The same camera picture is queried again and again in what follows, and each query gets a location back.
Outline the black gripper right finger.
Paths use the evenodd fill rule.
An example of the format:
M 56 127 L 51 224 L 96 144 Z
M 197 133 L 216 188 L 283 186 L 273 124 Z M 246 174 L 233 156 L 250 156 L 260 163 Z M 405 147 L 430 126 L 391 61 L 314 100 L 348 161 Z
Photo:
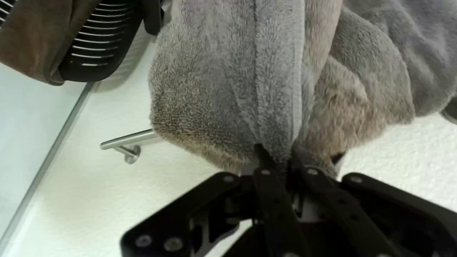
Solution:
M 291 221 L 287 253 L 293 257 L 418 257 L 390 238 L 360 201 L 321 168 L 288 164 L 288 186 L 296 187 L 298 214 Z

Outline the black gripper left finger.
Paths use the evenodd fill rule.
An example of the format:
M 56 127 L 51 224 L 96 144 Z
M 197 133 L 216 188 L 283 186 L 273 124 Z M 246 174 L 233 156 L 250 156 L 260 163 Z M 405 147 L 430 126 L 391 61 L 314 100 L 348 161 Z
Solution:
M 258 167 L 254 187 L 268 257 L 306 257 L 307 247 L 276 164 L 261 144 L 254 146 Z

